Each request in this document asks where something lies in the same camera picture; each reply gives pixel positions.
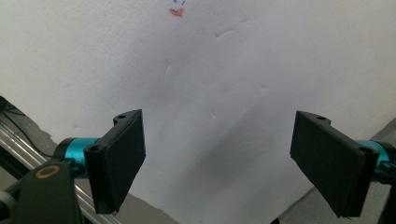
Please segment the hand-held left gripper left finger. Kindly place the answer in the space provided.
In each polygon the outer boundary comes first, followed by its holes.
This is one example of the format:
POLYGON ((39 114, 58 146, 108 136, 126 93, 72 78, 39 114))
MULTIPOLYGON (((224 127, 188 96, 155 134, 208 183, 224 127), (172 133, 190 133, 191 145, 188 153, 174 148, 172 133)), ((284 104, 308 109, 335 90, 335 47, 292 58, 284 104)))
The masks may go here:
POLYGON ((140 109, 117 115, 101 137, 64 139, 55 158, 70 161, 77 177, 90 181, 95 212, 120 211, 145 158, 143 113, 140 109))

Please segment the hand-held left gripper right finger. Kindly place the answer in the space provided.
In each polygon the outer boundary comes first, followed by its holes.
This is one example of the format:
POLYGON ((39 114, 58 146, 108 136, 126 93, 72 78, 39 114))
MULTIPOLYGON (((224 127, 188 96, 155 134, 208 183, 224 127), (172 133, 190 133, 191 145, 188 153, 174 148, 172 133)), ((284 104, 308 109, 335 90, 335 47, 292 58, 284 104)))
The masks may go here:
POLYGON ((338 217, 361 214, 373 181, 390 186, 382 217, 396 217, 396 144, 353 140, 320 115, 296 113, 290 156, 338 217))

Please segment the aluminium frame rail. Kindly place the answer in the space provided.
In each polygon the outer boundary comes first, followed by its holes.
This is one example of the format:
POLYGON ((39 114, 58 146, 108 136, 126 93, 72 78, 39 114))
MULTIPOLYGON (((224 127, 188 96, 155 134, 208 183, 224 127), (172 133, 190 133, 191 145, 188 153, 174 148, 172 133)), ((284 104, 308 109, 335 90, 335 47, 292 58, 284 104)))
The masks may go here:
MULTIPOLYGON (((29 170, 36 168, 47 160, 44 156, 34 151, 16 131, 3 121, 0 121, 0 146, 29 170)), ((75 183, 75 189, 81 214, 85 218, 85 224, 122 224, 113 215, 96 214, 92 196, 86 188, 79 183, 75 183)))

